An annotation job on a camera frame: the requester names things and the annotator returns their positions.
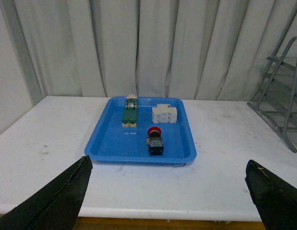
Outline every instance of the tray rim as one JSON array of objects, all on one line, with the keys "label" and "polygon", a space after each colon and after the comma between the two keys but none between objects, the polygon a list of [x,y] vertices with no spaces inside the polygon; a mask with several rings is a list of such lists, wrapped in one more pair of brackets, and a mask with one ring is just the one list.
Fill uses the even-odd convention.
[{"label": "tray rim", "polygon": [[116,96],[116,97],[112,97],[108,100],[90,138],[89,138],[89,141],[85,147],[85,155],[89,155],[90,158],[92,160],[95,160],[97,162],[105,162],[105,163],[130,163],[130,164],[157,164],[157,165],[161,165],[161,164],[164,164],[164,165],[182,165],[182,164],[186,164],[186,163],[189,163],[189,162],[192,162],[196,156],[197,156],[197,151],[196,151],[196,148],[195,148],[195,145],[194,145],[194,140],[193,140],[193,136],[192,136],[192,133],[191,133],[191,129],[190,129],[190,125],[189,125],[189,121],[188,121],[188,117],[187,117],[187,114],[186,114],[186,110],[185,110],[185,107],[184,107],[184,104],[182,102],[182,100],[178,99],[178,98],[172,98],[172,97],[167,97],[167,98],[163,98],[163,97],[137,97],[138,100],[139,99],[144,99],[144,100],[147,100],[147,99],[150,99],[150,100],[163,100],[163,101],[176,101],[178,104],[179,104],[179,107],[180,109],[182,110],[182,119],[183,121],[185,122],[185,125],[184,125],[184,129],[185,129],[185,132],[187,134],[187,145],[188,145],[188,148],[190,150],[190,155],[186,158],[158,158],[158,157],[154,157],[154,158],[145,158],[145,159],[149,159],[148,161],[144,161],[143,157],[125,157],[125,156],[107,156],[107,155],[100,155],[100,156],[97,156],[97,155],[94,155],[91,153],[91,147],[93,146],[93,143],[94,143],[94,140],[95,138],[97,138],[98,134],[99,134],[99,129],[100,127],[102,126],[103,124],[103,121],[105,119],[105,117],[107,116],[107,113],[108,113],[108,110],[110,108],[110,106],[112,106],[112,102],[114,100],[117,100],[117,99],[125,99],[126,97],[125,96]]}]

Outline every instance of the white wall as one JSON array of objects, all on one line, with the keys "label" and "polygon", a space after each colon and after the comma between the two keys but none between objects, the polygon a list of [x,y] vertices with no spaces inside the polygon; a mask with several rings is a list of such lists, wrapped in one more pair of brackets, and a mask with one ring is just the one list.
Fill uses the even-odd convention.
[{"label": "white wall", "polygon": [[32,108],[0,7],[0,134]]}]

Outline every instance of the wooden floor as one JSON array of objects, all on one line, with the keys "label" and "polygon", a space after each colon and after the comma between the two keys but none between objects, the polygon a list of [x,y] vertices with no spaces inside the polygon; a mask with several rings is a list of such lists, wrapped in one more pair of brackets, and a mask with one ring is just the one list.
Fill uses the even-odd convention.
[{"label": "wooden floor", "polygon": [[78,218],[73,230],[264,230],[261,222]]}]

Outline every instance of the gray metal frame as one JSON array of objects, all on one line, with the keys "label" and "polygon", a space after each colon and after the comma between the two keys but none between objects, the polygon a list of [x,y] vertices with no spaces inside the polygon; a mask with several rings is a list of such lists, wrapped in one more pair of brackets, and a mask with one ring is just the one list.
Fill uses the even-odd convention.
[{"label": "gray metal frame", "polygon": [[[247,105],[254,110],[259,116],[264,116],[269,120],[269,122],[272,124],[272,126],[275,127],[276,133],[279,135],[279,137],[288,145],[289,149],[293,152],[297,152],[297,149],[292,144],[292,142],[287,137],[287,131],[288,130],[294,130],[297,131],[297,112],[293,112],[293,103],[296,103],[297,105],[297,62],[296,66],[292,66],[288,63],[284,62],[284,59],[291,48],[292,44],[297,41],[297,36],[293,37],[288,45],[286,46],[283,54],[278,59],[276,57],[268,57],[269,63],[266,68],[266,72],[264,73],[264,76],[267,77],[269,80],[262,91],[262,95],[257,102],[256,105],[253,105],[252,103],[248,102]],[[272,74],[268,74],[268,71],[272,65],[272,63],[276,63],[276,67],[273,70]],[[293,74],[293,80],[291,88],[284,85],[277,79],[275,79],[275,75],[278,72],[280,67],[285,67],[288,70],[294,71]],[[287,108],[283,107],[276,99],[274,99],[272,96],[268,94],[268,89],[270,85],[273,85],[275,88],[277,88],[284,96],[287,96],[289,98]],[[261,103],[263,102],[263,99],[265,99],[276,111],[263,111],[259,108]],[[273,115],[282,115],[284,119],[284,124],[282,127],[280,127],[275,120],[272,118]],[[289,122],[294,125],[295,127],[288,127]]]}]

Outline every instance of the green electrical component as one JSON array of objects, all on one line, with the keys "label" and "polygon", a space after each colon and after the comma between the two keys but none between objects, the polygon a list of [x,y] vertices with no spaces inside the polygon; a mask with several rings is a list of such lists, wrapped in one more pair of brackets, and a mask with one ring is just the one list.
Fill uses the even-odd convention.
[{"label": "green electrical component", "polygon": [[123,127],[137,127],[138,104],[135,95],[129,95],[125,99],[125,107],[122,118]]}]

